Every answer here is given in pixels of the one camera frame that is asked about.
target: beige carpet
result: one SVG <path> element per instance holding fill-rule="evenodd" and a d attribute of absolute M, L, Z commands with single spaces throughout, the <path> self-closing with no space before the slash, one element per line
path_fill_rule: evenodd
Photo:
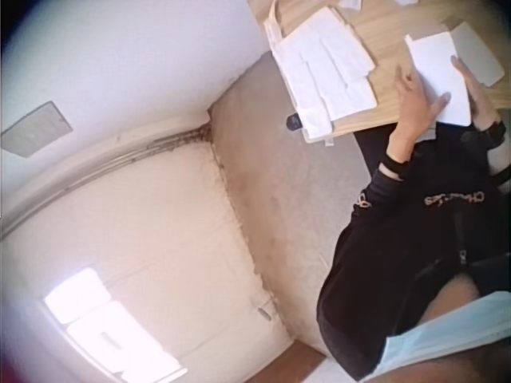
<path fill-rule="evenodd" d="M 319 290 L 369 173 L 353 135 L 306 144 L 285 127 L 293 112 L 266 54 L 213 106 L 213 144 L 256 272 L 290 332 L 324 351 Z"/>

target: air vent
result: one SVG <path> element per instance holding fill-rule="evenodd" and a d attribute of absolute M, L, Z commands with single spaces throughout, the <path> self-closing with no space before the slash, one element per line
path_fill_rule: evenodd
<path fill-rule="evenodd" d="M 2 148 L 28 158 L 72 131 L 55 104 L 50 101 L 2 133 Z"/>

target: paper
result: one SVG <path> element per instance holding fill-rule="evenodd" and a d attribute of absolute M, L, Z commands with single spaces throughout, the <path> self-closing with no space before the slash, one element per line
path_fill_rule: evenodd
<path fill-rule="evenodd" d="M 274 41 L 275 24 L 267 26 Z M 322 8 L 271 49 L 309 138 L 331 133 L 333 120 L 376 107 L 367 80 L 374 62 L 331 9 Z"/>
<path fill-rule="evenodd" d="M 437 121 L 470 125 L 469 96 L 463 76 L 451 62 L 451 57 L 457 56 L 457 53 L 450 33 L 443 32 L 418 40 L 406 36 L 405 41 L 430 101 L 433 102 L 444 93 L 451 95 L 450 103 L 437 117 Z"/>
<path fill-rule="evenodd" d="M 362 0 L 341 0 L 339 6 L 360 12 L 362 10 Z"/>
<path fill-rule="evenodd" d="M 504 76 L 504 69 L 488 46 L 463 22 L 452 32 L 459 57 L 482 84 L 490 87 Z"/>
<path fill-rule="evenodd" d="M 319 138 L 331 133 L 332 123 L 327 107 L 319 95 L 308 65 L 303 63 L 296 66 L 287 71 L 285 76 L 295 98 L 296 112 L 309 138 Z"/>
<path fill-rule="evenodd" d="M 396 2 L 398 2 L 402 6 L 408 6 L 410 4 L 417 4 L 418 0 L 396 0 Z"/>

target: face mask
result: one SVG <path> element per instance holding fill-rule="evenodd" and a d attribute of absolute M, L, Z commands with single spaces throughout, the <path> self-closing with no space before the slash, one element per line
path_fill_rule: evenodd
<path fill-rule="evenodd" d="M 511 337 L 511 293 L 497 291 L 386 339 L 382 360 L 362 381 L 394 369 Z"/>

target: bright window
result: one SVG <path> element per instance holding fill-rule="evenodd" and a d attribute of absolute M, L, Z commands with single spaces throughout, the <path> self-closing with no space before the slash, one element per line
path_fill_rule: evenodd
<path fill-rule="evenodd" d="M 99 276 L 85 269 L 45 298 L 70 337 L 114 376 L 128 383 L 167 383 L 187 373 L 119 303 Z"/>

